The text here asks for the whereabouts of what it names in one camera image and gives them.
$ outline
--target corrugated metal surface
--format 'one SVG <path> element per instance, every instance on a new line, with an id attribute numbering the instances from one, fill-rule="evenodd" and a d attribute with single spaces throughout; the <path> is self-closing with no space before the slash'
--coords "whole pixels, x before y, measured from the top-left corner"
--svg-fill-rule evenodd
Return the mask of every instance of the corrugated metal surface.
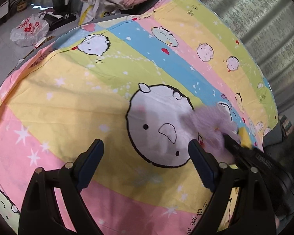
<path id="1" fill-rule="evenodd" d="M 294 105 L 292 0 L 201 0 L 242 40 L 275 96 L 279 112 Z"/>

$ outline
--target cartoon face print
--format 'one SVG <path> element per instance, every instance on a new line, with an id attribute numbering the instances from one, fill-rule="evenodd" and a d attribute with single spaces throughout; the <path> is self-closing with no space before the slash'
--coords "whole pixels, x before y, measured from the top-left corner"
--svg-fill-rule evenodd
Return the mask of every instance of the cartoon face print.
<path id="1" fill-rule="evenodd" d="M 197 54 L 203 62 L 209 62 L 213 58 L 213 49 L 207 43 L 199 44 Z"/>
<path id="2" fill-rule="evenodd" d="M 78 49 L 88 55 L 102 56 L 110 47 L 110 41 L 108 37 L 102 34 L 88 35 L 81 44 L 72 48 Z"/>
<path id="3" fill-rule="evenodd" d="M 264 127 L 264 123 L 259 121 L 257 124 L 256 124 L 256 130 L 257 132 L 260 132 Z"/>
<path id="4" fill-rule="evenodd" d="M 239 107 L 240 111 L 241 111 L 242 113 L 244 113 L 243 99 L 242 99 L 241 94 L 240 94 L 240 93 L 236 93 L 236 94 L 235 94 L 235 99 L 236 99 L 237 106 Z"/>
<path id="5" fill-rule="evenodd" d="M 151 28 L 151 32 L 159 41 L 162 41 L 169 46 L 177 47 L 179 45 L 172 33 L 164 29 L 162 26 Z"/>
<path id="6" fill-rule="evenodd" d="M 250 118 L 248 118 L 248 122 L 249 122 L 250 131 L 251 131 L 252 135 L 255 137 L 256 136 L 256 130 L 255 130 L 254 124 L 253 124 L 253 122 L 252 122 L 252 120 Z"/>
<path id="7" fill-rule="evenodd" d="M 187 163 L 188 143 L 198 139 L 181 117 L 193 111 L 185 95 L 169 85 L 140 83 L 126 114 L 127 129 L 137 153 L 155 166 L 176 168 Z"/>
<path id="8" fill-rule="evenodd" d="M 226 103 L 226 102 L 223 102 L 223 101 L 219 101 L 217 103 L 218 107 L 221 107 L 222 109 L 225 109 L 226 112 L 228 112 L 230 114 L 230 117 L 231 117 L 231 121 L 233 120 L 232 119 L 232 115 L 231 115 L 231 109 L 230 109 L 230 106 Z"/>
<path id="9" fill-rule="evenodd" d="M 264 129 L 264 133 L 263 133 L 263 135 L 264 135 L 264 136 L 267 135 L 268 132 L 270 132 L 270 130 L 271 130 L 271 128 L 268 126 L 266 129 Z"/>
<path id="10" fill-rule="evenodd" d="M 20 219 L 20 212 L 13 202 L 0 190 L 0 214 L 8 225 L 18 233 L 18 222 Z"/>
<path id="11" fill-rule="evenodd" d="M 228 67 L 229 72 L 236 71 L 239 68 L 240 62 L 235 56 L 230 56 L 226 60 L 226 65 Z"/>

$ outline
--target mattress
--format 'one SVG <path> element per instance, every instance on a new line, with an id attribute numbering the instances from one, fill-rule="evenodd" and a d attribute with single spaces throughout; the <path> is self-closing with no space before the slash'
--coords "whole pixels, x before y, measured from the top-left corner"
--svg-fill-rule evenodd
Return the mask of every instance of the mattress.
<path id="1" fill-rule="evenodd" d="M 261 70 L 199 0 L 73 29 L 0 88 L 0 214 L 17 233 L 34 170 L 58 169 L 99 138 L 104 156 L 81 196 L 102 232 L 190 234 L 212 193 L 187 152 L 205 139 L 181 117 L 201 105 L 225 109 L 260 149 L 278 122 Z M 220 230 L 236 199 L 233 189 Z"/>

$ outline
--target white plastic bag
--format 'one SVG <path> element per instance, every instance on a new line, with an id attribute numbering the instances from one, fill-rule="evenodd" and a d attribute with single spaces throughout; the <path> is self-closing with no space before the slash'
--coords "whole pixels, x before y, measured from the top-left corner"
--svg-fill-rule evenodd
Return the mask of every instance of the white plastic bag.
<path id="1" fill-rule="evenodd" d="M 24 19 L 18 27 L 12 29 L 10 40 L 21 47 L 39 42 L 49 31 L 49 23 L 43 19 L 45 14 L 41 12 Z"/>

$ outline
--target purple plush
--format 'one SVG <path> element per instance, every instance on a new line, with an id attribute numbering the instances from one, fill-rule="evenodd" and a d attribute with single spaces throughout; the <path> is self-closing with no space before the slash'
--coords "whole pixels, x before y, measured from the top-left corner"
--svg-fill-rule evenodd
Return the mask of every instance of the purple plush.
<path id="1" fill-rule="evenodd" d="M 234 163 L 233 155 L 224 148 L 223 133 L 228 134 L 236 142 L 237 125 L 230 114 L 220 106 L 201 106 L 184 118 L 190 130 L 196 130 L 203 139 L 203 148 L 213 154 L 218 162 Z"/>

